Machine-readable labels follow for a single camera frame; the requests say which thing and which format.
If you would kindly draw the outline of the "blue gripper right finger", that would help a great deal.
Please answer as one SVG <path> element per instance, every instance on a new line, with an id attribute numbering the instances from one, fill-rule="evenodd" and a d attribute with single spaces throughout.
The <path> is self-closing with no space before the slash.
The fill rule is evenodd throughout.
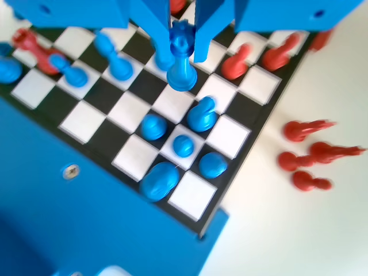
<path id="1" fill-rule="evenodd" d="M 324 0 L 196 1 L 194 61 L 204 62 L 209 44 L 231 22 L 235 32 L 329 30 L 357 7 L 357 2 Z"/>

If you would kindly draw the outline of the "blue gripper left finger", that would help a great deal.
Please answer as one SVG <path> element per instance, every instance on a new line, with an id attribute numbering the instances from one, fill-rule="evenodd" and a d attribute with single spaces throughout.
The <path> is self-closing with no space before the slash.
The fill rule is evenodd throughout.
<path id="1" fill-rule="evenodd" d="M 171 62 L 169 1 L 6 1 L 37 27 L 127 28 L 132 20 L 155 42 L 156 59 Z"/>

